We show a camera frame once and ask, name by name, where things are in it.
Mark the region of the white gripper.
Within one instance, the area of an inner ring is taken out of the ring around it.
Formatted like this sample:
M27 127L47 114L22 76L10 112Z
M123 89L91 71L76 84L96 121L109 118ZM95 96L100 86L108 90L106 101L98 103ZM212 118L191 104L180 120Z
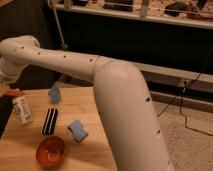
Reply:
M0 80L6 84L15 83L21 75L21 68L16 65L0 64Z

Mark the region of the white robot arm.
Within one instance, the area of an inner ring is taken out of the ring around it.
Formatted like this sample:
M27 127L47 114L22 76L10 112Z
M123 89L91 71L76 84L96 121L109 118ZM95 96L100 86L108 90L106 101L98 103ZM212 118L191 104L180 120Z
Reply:
M30 35L0 41L0 83L29 65L93 84L99 116L118 171L174 171L146 80L133 63L40 47Z

